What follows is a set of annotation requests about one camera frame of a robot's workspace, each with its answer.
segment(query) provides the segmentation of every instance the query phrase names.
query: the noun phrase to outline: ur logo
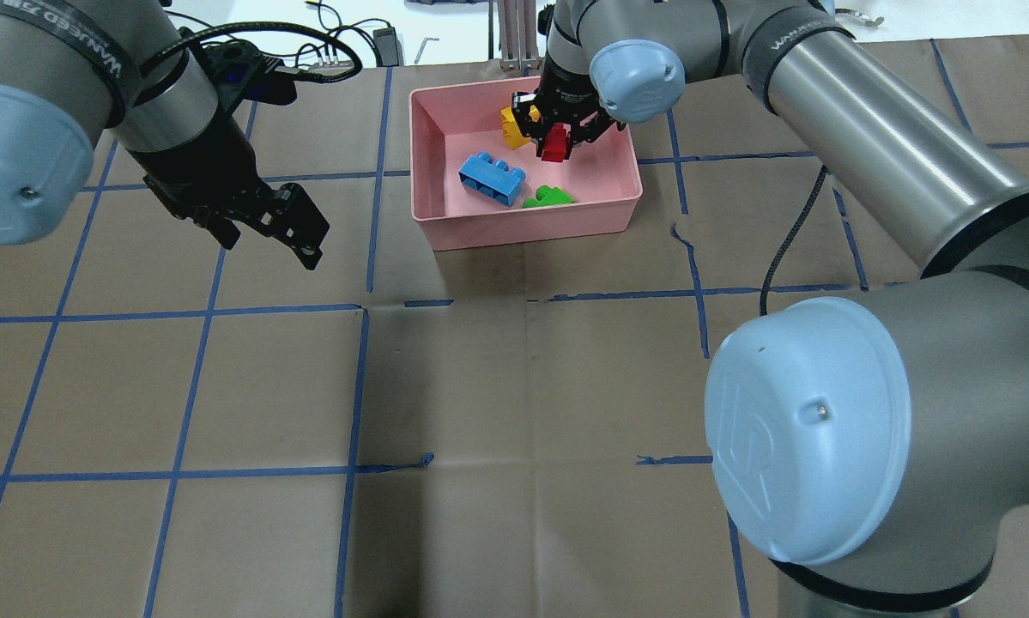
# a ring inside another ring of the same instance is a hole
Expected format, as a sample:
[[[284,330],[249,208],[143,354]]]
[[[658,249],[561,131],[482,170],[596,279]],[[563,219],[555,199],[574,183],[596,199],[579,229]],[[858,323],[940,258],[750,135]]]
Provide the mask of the ur logo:
[[[729,400],[721,406],[723,415],[716,440],[716,457],[750,501],[754,512],[766,519],[772,510],[768,480],[772,472],[773,438],[764,419],[769,416],[762,413],[753,396],[742,390],[742,385],[735,383],[725,387],[723,396]]]

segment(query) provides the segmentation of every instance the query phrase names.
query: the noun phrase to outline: grid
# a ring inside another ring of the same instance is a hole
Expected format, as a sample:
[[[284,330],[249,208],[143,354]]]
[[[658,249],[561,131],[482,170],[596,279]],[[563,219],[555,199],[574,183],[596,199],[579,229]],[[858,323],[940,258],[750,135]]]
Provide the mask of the grid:
[[[946,85],[946,89],[949,92],[949,97],[951,102],[953,102],[954,109],[958,113],[959,120],[967,129],[972,129],[969,124],[968,117],[964,113],[964,107],[961,105],[957,97],[956,89],[954,88],[953,82],[951,82],[949,77],[949,71],[946,68],[945,60],[943,59],[942,51],[938,50],[938,46],[934,42],[930,42],[931,48],[933,48],[934,59],[936,59],[937,70],[942,75],[943,82]],[[293,175],[293,176],[276,176],[267,177],[267,181],[270,183],[278,183],[278,181],[297,181],[297,180],[336,180],[336,179],[374,179],[375,188],[372,195],[372,216],[371,222],[369,223],[369,243],[368,243],[368,257],[366,257],[366,270],[365,270],[365,290],[366,293],[374,292],[375,277],[376,277],[376,266],[377,266],[377,247],[378,247],[378,231],[380,230],[380,208],[381,208],[381,196],[382,196],[382,185],[384,184],[384,179],[389,179],[389,177],[403,177],[409,176],[410,172],[403,169],[386,169],[385,168],[385,142],[388,138],[388,118],[389,118],[389,108],[391,101],[392,82],[394,75],[393,68],[388,68],[385,70],[385,82],[384,82],[384,99],[382,99],[381,108],[381,120],[380,120],[380,147],[378,148],[378,158],[377,166],[372,172],[364,173],[339,173],[339,174],[308,174],[308,175]],[[251,106],[251,113],[248,116],[246,134],[249,138],[251,136],[251,131],[254,129],[256,121],[256,113],[258,112],[258,106]],[[765,153],[707,153],[706,155],[683,155],[679,145],[678,129],[675,125],[675,114],[668,112],[667,114],[667,125],[670,136],[670,146],[672,151],[672,156],[669,157],[647,157],[640,158],[639,163],[643,168],[647,169],[649,166],[661,166],[670,165],[674,168],[675,172],[675,182],[676,191],[678,191],[678,199],[681,205],[680,216],[690,215],[690,199],[686,193],[685,179],[683,171],[685,166],[700,165],[704,161],[721,161],[721,160],[734,160],[734,159],[768,159],[768,158],[808,158],[813,157],[812,152],[806,151],[792,151],[792,152],[765,152]],[[1016,149],[1016,148],[1029,148],[1029,142],[1005,142],[1005,143],[994,143],[991,144],[992,148],[998,149]],[[366,353],[368,353],[369,344],[369,308],[366,306],[356,303],[332,303],[332,304],[303,304],[303,305],[264,305],[264,306],[247,306],[247,308],[217,308],[216,298],[217,292],[220,289],[220,278],[222,278],[222,271],[224,268],[224,263],[226,259],[226,253],[220,250],[217,253],[215,270],[213,271],[212,285],[210,288],[208,303],[205,305],[204,310],[184,310],[183,312],[161,312],[161,313],[141,313],[141,314],[106,314],[106,315],[68,315],[66,314],[66,304],[68,297],[70,296],[72,284],[75,281],[75,275],[79,268],[79,263],[82,258],[83,249],[85,249],[87,237],[91,234],[92,222],[95,220],[95,214],[98,211],[99,201],[101,199],[103,193],[109,191],[125,191],[125,190],[135,190],[142,189],[144,186],[142,184],[107,184],[107,177],[110,175],[110,169],[113,165],[113,159],[116,153],[117,144],[114,142],[109,149],[109,153],[106,158],[106,167],[102,171],[101,179],[97,186],[86,187],[83,192],[91,193],[92,203],[91,211],[86,216],[86,223],[83,226],[82,234],[78,242],[77,250],[75,250],[75,257],[72,258],[70,272],[67,275],[65,285],[63,287],[63,292],[60,294],[60,301],[56,311],[50,316],[11,316],[11,317],[0,317],[0,324],[42,324],[49,325],[48,333],[46,339],[44,339],[44,348],[42,355],[40,355],[39,363],[37,363],[36,372],[34,373],[33,380],[30,388],[30,394],[25,403],[23,416],[20,420],[17,429],[14,434],[14,439],[12,441],[11,448],[9,449],[7,462],[3,467],[3,472],[0,474],[0,506],[3,502],[3,496],[9,484],[14,484],[14,482],[65,482],[65,481],[91,481],[91,480],[167,480],[168,481],[168,498],[166,498],[166,506],[164,509],[164,516],[159,525],[159,533],[157,534],[156,548],[154,548],[154,558],[152,562],[152,577],[148,585],[148,593],[145,598],[144,613],[145,618],[152,615],[154,602],[156,602],[156,590],[157,582],[159,582],[159,572],[164,559],[164,554],[166,552],[166,547],[168,546],[168,530],[170,523],[170,517],[173,512],[174,496],[176,496],[176,488],[178,481],[180,480],[192,480],[192,478],[225,478],[225,477],[276,477],[276,476],[308,476],[308,475],[339,475],[345,478],[345,496],[342,505],[342,529],[339,531],[339,560],[338,560],[338,572],[336,572],[336,582],[334,582],[334,595],[333,595],[333,615],[336,618],[344,615],[344,605],[343,597],[346,590],[346,579],[349,577],[349,531],[350,524],[352,524],[353,508],[354,508],[354,483],[357,480],[358,475],[367,474],[381,474],[394,472],[394,470],[406,470],[406,469],[419,469],[419,467],[427,467],[431,464],[435,458],[440,459],[442,455],[440,453],[426,453],[420,461],[417,462],[400,462],[400,463],[389,463],[388,465],[360,465],[358,463],[358,443],[359,434],[361,426],[361,412],[362,412],[362,394],[364,394],[365,385],[365,365],[366,365]],[[871,285],[866,279],[866,266],[861,258],[861,252],[859,251],[858,243],[856,243],[854,226],[851,224],[851,217],[848,215],[845,199],[843,194],[837,189],[828,189],[836,199],[837,209],[839,209],[839,215],[841,217],[841,226],[845,232],[846,247],[849,252],[851,252],[852,259],[854,259],[854,267],[856,270],[856,281],[854,284],[847,283],[831,283],[831,284],[817,284],[817,285],[791,285],[791,286],[776,286],[773,291],[775,293],[844,293],[852,292],[852,290],[860,290],[861,292],[867,292],[871,289]],[[702,284],[701,268],[699,265],[699,258],[696,256],[695,243],[690,242],[684,238],[678,228],[671,226],[670,234],[675,239],[676,242],[681,243],[685,247],[685,253],[687,256],[687,267],[689,267],[690,278],[691,278],[691,288],[686,289],[661,289],[661,290],[632,290],[632,292],[609,292],[609,293],[559,293],[549,298],[528,298],[527,302],[577,302],[577,301],[608,301],[608,300],[625,300],[626,298],[694,298],[695,308],[696,308],[696,323],[698,324],[701,337],[701,349],[703,356],[706,359],[710,359],[710,336],[709,336],[709,324],[707,324],[707,310],[706,310],[706,299],[710,297],[717,296],[735,296],[735,294],[754,294],[757,292],[756,287],[739,286],[739,287],[706,287]],[[452,305],[455,302],[455,298],[418,298],[417,300],[405,300],[403,306],[405,310],[427,310],[427,308],[442,308],[442,306]],[[213,320],[215,317],[220,316],[244,316],[244,315],[259,315],[259,314],[299,314],[299,313],[360,313],[361,314],[361,326],[360,332],[358,333],[358,351],[357,351],[357,371],[356,376],[354,376],[354,404],[353,404],[353,417],[352,417],[352,429],[350,430],[349,437],[349,462],[346,465],[336,466],[311,466],[311,467],[267,467],[267,469],[246,469],[246,470],[184,470],[182,469],[182,461],[185,449],[185,439],[187,439],[189,422],[191,422],[191,414],[194,409],[194,402],[198,396],[198,388],[201,378],[202,365],[204,365],[205,349],[209,341],[209,335],[212,328]],[[23,442],[25,430],[30,423],[31,411],[34,404],[34,400],[39,390],[39,384],[42,381],[42,376],[44,374],[44,368],[46,368],[46,363],[48,360],[49,353],[52,349],[52,341],[55,341],[56,334],[58,334],[59,328],[64,324],[75,324],[75,322],[100,322],[100,321],[133,321],[133,320],[176,320],[176,318],[194,318],[196,320],[202,320],[201,334],[197,350],[197,357],[194,361],[194,368],[192,376],[189,377],[188,385],[188,396],[187,402],[185,403],[184,414],[181,423],[181,430],[179,434],[178,444],[174,450],[173,465],[170,470],[139,470],[138,472],[113,472],[113,473],[48,473],[48,474],[21,474],[12,473],[14,467],[15,459],[17,452]],[[636,462],[636,465],[710,465],[711,457],[709,455],[671,455],[670,457],[643,457]],[[731,551],[734,560],[734,575],[737,581],[737,593],[739,603],[739,615],[748,618],[751,615],[750,603],[748,598],[746,575],[744,572],[744,558],[742,557],[741,541],[739,541],[739,535],[737,525],[731,520],[731,517],[726,519],[726,536],[729,536]],[[957,610],[953,610],[953,615],[959,615]]]

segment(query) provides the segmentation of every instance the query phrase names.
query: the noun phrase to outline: green lego brick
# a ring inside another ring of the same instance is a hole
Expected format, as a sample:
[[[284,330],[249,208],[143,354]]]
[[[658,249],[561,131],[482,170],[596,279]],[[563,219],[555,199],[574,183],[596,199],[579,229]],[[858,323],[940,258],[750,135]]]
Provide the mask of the green lego brick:
[[[573,204],[574,198],[559,187],[549,187],[542,184],[537,187],[536,196],[525,201],[522,208],[538,208],[542,206],[559,206],[561,204]]]

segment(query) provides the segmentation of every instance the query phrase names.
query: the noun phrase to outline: pink plastic bin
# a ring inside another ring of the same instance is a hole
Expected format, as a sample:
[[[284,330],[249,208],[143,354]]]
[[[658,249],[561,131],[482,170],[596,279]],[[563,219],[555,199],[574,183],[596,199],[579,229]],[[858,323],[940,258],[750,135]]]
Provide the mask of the pink plastic bin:
[[[423,87],[411,94],[411,214],[435,251],[494,244],[605,234],[629,226],[644,192],[629,131],[609,129],[594,144],[576,146],[564,163],[546,163],[534,145],[511,151],[499,110],[514,90],[538,78]],[[471,153],[487,151],[526,173],[513,208],[471,191],[457,171]],[[541,184],[561,187],[576,204],[523,209]]]

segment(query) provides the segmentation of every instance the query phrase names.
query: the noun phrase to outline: blue tape line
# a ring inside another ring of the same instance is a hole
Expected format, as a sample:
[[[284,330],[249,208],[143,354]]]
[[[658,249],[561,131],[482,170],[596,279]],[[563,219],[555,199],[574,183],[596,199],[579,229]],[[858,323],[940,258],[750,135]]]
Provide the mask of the blue tape line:
[[[251,107],[251,116],[255,114]],[[198,397],[198,385],[201,383],[201,367],[205,361],[205,348],[209,344],[209,329],[213,324],[213,310],[216,306],[216,294],[220,291],[220,275],[224,271],[224,249],[216,254],[216,269],[213,271],[213,285],[209,291],[209,302],[205,306],[204,323],[201,325],[201,339],[198,340],[198,355],[193,363],[193,375],[189,377],[189,390],[185,399],[185,409],[182,412],[182,426],[178,434],[178,445],[174,447],[172,479],[168,483],[168,501],[164,505],[164,517],[159,524],[159,537],[156,540],[156,554],[152,559],[152,575],[148,579],[148,593],[144,602],[144,618],[150,618],[156,604],[156,589],[159,586],[159,569],[163,567],[164,550],[168,546],[168,530],[170,517],[174,509],[174,493],[178,488],[178,472],[182,469],[182,457],[185,452],[185,439],[189,432],[189,419],[193,414],[193,403]]]
[[[396,470],[424,469],[432,463],[434,463],[434,453],[423,453],[419,463],[413,463],[413,465],[360,465],[357,466],[357,472],[358,474],[384,474]]]
[[[236,306],[215,308],[215,316],[260,316],[263,314],[317,314],[327,312],[357,312],[360,304],[297,304],[279,306]],[[204,310],[189,312],[149,312],[144,314],[82,314],[75,316],[21,316],[0,317],[0,325],[49,324],[49,322],[126,322],[138,320],[177,320],[178,318],[204,318]]]
[[[105,187],[106,179],[110,177],[110,168],[113,166],[113,158],[117,153],[117,141],[110,144],[110,152],[106,155],[106,166],[102,169],[102,176],[99,178],[99,185]],[[7,477],[14,469],[14,461],[17,459],[19,449],[23,446],[23,437],[30,423],[30,415],[33,413],[33,404],[37,398],[37,390],[40,388],[40,379],[44,374],[44,367],[48,363],[49,353],[52,351],[52,340],[56,339],[56,331],[60,327],[60,316],[64,314],[64,307],[68,303],[68,296],[71,295],[71,285],[75,282],[75,274],[79,270],[79,262],[82,261],[83,249],[86,247],[86,237],[91,234],[91,224],[95,222],[95,213],[98,212],[99,201],[102,199],[102,191],[95,191],[95,198],[91,201],[91,211],[86,214],[86,223],[83,224],[83,231],[79,234],[79,244],[75,246],[75,257],[71,258],[71,267],[68,269],[68,278],[64,281],[64,290],[60,293],[60,301],[56,305],[56,318],[48,329],[48,335],[44,337],[44,348],[37,361],[37,371],[34,372],[33,381],[30,385],[30,395],[23,409],[23,416],[19,420],[19,427],[14,432],[14,441],[11,442],[11,449],[7,453],[7,463],[3,466],[3,479],[0,480],[0,506],[3,504],[3,496],[7,492]]]
[[[0,325],[43,325],[56,321],[54,316],[9,316],[0,317]]]
[[[1014,148],[1029,148],[1029,142],[1007,142],[1002,144],[988,144],[988,148],[999,149],[1000,151],[1005,151],[1005,149]]]
[[[957,98],[957,90],[953,87],[953,81],[949,78],[949,70],[945,68],[945,60],[942,59],[942,50],[937,48],[937,40],[930,39],[929,46],[933,47],[933,60],[937,63],[937,71],[941,71],[945,89],[949,92],[949,100],[953,102],[953,107],[957,110],[957,118],[960,118],[960,122],[964,125],[964,129],[968,131],[972,130],[972,125],[968,123],[968,117],[964,115],[964,107],[960,105],[960,99]]]
[[[694,278],[694,297],[698,302],[698,325],[701,329],[701,352],[706,359],[710,359],[709,355],[709,320],[706,318],[706,290],[701,286],[701,274],[698,271],[698,258],[696,258],[694,243],[687,242],[682,235],[678,233],[678,223],[672,224],[670,227],[670,234],[674,239],[684,244],[686,253],[689,254],[690,258],[690,277]]]
[[[9,482],[86,482],[99,480],[168,480],[167,470],[153,472],[58,472],[44,474],[11,474]]]
[[[343,494],[343,521],[339,528],[339,568],[334,573],[334,618],[343,618],[343,594],[346,594],[346,558],[350,544],[350,517],[354,513],[354,470],[358,466],[358,441],[361,435],[361,403],[364,396],[365,361],[369,356],[369,312],[361,313],[361,336],[358,341],[358,366],[354,373],[354,420],[350,426],[350,473]]]
[[[407,465],[330,465],[297,467],[248,467],[234,470],[134,470],[134,472],[56,472],[0,475],[6,482],[95,482],[103,480],[185,480],[185,478],[261,478],[268,476],[336,476],[385,474],[397,470],[424,469],[434,461],[434,453],[424,453],[420,461]]]
[[[385,73],[385,102],[380,110],[380,141],[377,145],[377,181],[374,183],[374,212],[369,223],[369,261],[365,265],[365,292],[372,293],[377,269],[377,230],[380,227],[380,192],[385,180],[385,141],[388,138],[388,108],[392,99],[392,67]]]
[[[213,308],[215,316],[262,316],[265,314],[322,314],[329,312],[357,312],[360,304],[297,304],[280,306],[239,306],[239,308]]]
[[[60,322],[131,322],[135,320],[179,320],[179,318],[204,318],[205,312],[154,312],[145,314],[87,314],[82,316],[62,316]]]
[[[440,298],[440,300],[404,300],[405,308],[415,310],[419,306],[448,306],[453,304],[452,298]]]
[[[571,302],[574,300],[617,300],[617,298],[685,298],[694,296],[691,289],[662,289],[652,292],[603,292],[603,293],[577,293],[569,296],[566,293],[559,293],[546,302]]]
[[[146,189],[148,186],[146,184],[111,184],[109,187],[102,187],[103,191],[138,191],[140,189]]]
[[[678,130],[675,128],[675,110],[667,110],[667,129],[670,131],[670,149],[675,154],[675,181],[678,183],[678,202],[682,206],[682,215],[690,213],[689,201],[685,198],[685,180],[682,179],[682,162],[679,160]]]
[[[732,540],[732,560],[735,564],[735,586],[739,593],[739,615],[750,618],[750,601],[747,598],[747,576],[742,571],[742,550],[739,548],[739,529],[735,528],[732,516],[726,516],[726,530]]]
[[[255,113],[258,112],[258,101],[251,102],[251,110],[247,112],[247,129],[244,130],[244,136],[247,136],[247,140],[251,140],[251,133],[255,130]]]
[[[636,455],[639,461],[636,465],[710,465],[713,463],[711,455],[674,455],[674,457],[655,459],[647,455]]]
[[[295,183],[298,180],[350,180],[376,179],[376,172],[341,172],[338,174],[292,174],[288,176],[267,176],[268,183]]]
[[[792,293],[792,292],[846,292],[848,289],[852,289],[849,284],[821,284],[821,285],[804,285],[804,286],[773,286],[770,292],[776,293]],[[717,296],[717,294],[732,294],[732,293],[758,293],[761,292],[760,288],[757,287],[718,287],[707,289],[704,294],[706,296]]]
[[[783,153],[732,153],[732,155],[701,155],[695,157],[695,160],[699,161],[710,161],[710,160],[735,160],[742,158],[807,158],[815,156],[812,151],[791,151]]]
[[[843,230],[846,231],[846,242],[851,245],[851,253],[854,254],[854,267],[858,271],[858,284],[861,286],[861,292],[868,292],[868,279],[864,277],[864,262],[861,262],[861,252],[858,251],[856,246],[856,239],[854,238],[854,227],[851,226],[851,218],[846,212],[846,201],[843,199],[843,193],[839,192],[839,189],[833,189],[836,192],[836,206],[839,206],[839,215],[843,218]]]

